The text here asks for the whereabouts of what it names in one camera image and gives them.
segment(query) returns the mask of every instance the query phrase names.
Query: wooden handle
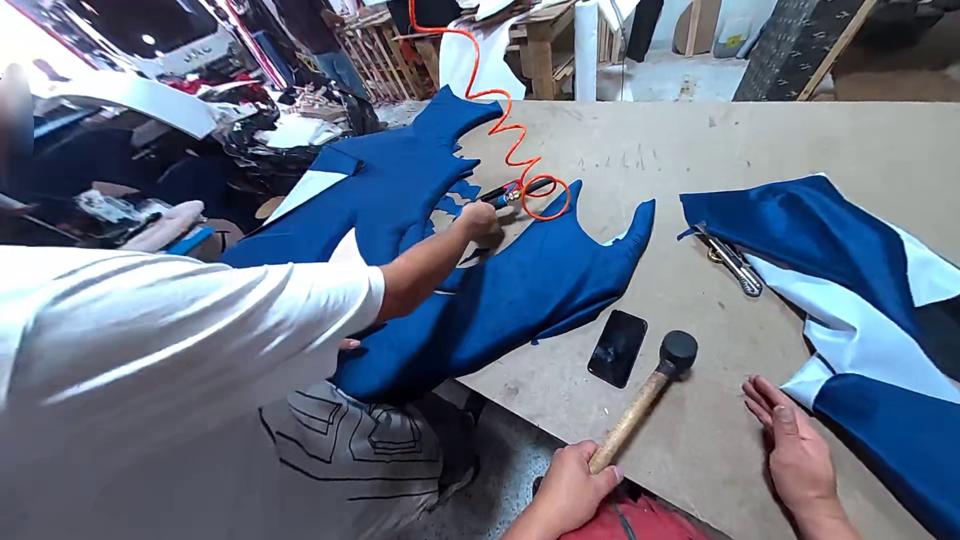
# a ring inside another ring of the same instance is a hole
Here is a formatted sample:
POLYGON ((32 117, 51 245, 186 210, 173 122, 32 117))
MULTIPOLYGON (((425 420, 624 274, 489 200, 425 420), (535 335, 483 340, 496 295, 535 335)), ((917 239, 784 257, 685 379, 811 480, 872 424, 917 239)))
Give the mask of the wooden handle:
POLYGON ((613 461, 613 456, 620 450, 623 443, 627 441, 630 434, 634 432, 636 424, 647 413, 650 404, 657 398, 660 391, 666 386, 669 378, 659 371, 650 374, 647 382, 643 384, 640 391, 627 410, 620 417, 611 432, 607 435, 603 444, 597 449, 596 453, 590 459, 590 473, 595 475, 607 468, 613 461))

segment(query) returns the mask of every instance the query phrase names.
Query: person's left hand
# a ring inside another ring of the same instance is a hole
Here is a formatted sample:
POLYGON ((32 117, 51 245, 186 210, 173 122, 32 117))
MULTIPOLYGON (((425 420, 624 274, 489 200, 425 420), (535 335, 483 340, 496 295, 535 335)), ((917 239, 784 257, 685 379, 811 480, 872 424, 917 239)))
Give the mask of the person's left hand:
POLYGON ((623 473, 614 465, 596 475, 590 473, 590 458, 597 446, 582 441, 553 454, 540 491, 512 528, 522 529, 516 538, 558 538, 593 517, 597 506, 623 480, 623 473))

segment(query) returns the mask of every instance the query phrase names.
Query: smartphone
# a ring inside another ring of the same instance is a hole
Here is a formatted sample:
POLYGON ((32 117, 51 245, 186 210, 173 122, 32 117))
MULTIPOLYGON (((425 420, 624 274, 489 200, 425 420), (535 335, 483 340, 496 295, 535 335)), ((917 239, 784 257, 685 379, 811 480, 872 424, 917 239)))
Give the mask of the smartphone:
POLYGON ((614 309, 593 349, 587 371, 617 388, 623 388, 634 369, 636 355, 646 334, 646 321, 614 309))

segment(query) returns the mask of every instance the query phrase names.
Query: blue upholstery fabric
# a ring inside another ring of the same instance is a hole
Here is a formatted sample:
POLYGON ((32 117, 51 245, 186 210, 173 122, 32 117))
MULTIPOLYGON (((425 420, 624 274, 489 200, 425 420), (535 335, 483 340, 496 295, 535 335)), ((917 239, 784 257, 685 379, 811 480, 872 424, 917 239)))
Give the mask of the blue upholstery fabric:
POLYGON ((960 395, 944 376, 960 366, 955 268, 932 252, 909 265, 904 238, 823 175, 681 200, 688 224, 743 248, 809 311, 817 355, 785 391, 829 418, 934 536, 960 538, 960 395))
MULTIPOLYGON (((640 205, 626 235, 601 246, 577 223, 582 186, 570 186, 570 209, 536 222, 496 256, 458 269, 413 314, 364 336, 341 355, 332 381, 369 403, 403 401, 448 377, 473 373, 531 341, 596 319, 623 295, 653 229, 654 201, 640 205)), ((553 214, 560 196, 544 211, 553 214)))
POLYGON ((752 189, 680 196, 690 226, 783 268, 847 287, 917 336, 900 236, 822 175, 752 189))
POLYGON ((222 261, 324 262, 356 228, 364 260, 390 262, 424 239, 430 210, 480 162, 454 158, 456 140, 501 113, 496 103, 467 102, 445 86, 410 126, 324 147, 310 168, 352 176, 241 240, 222 261))
MULTIPOLYGON (((464 177, 477 160, 452 156, 456 139, 496 118, 442 89, 402 130, 330 145, 311 166, 351 175, 224 253, 235 267, 329 260, 351 228, 366 263, 382 265, 433 233, 434 208, 459 213, 456 192, 475 198, 464 177)), ((472 373, 535 338, 584 325, 626 290, 650 238, 654 202, 641 205, 623 239, 598 245, 577 223, 578 181, 569 211, 531 224, 502 253, 457 270, 413 314, 361 336, 341 356, 333 381, 368 403, 417 397, 449 377, 472 373)), ((557 212, 564 197, 547 213, 557 212)))
POLYGON ((846 442, 934 537, 960 538, 960 405, 840 374, 813 407, 846 431, 846 442))

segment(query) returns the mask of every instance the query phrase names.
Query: hand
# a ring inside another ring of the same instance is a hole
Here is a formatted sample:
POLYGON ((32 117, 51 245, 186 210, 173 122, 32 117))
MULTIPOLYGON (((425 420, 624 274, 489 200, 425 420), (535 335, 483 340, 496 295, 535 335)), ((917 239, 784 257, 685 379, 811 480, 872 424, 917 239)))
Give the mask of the hand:
POLYGON ((495 232, 499 227, 496 223, 496 210, 489 203, 477 202, 468 203, 460 211, 454 225, 466 227, 468 238, 477 241, 489 233, 495 232))
POLYGON ((597 506, 623 480, 623 473, 613 465, 597 475, 590 473, 589 461, 596 450, 593 441, 558 449, 540 491, 504 540, 553 540, 589 521, 597 506))
POLYGON ((837 477, 827 441, 810 425, 810 417, 763 377, 743 383, 747 408, 772 436, 770 475, 780 499, 798 522, 842 518, 837 477))

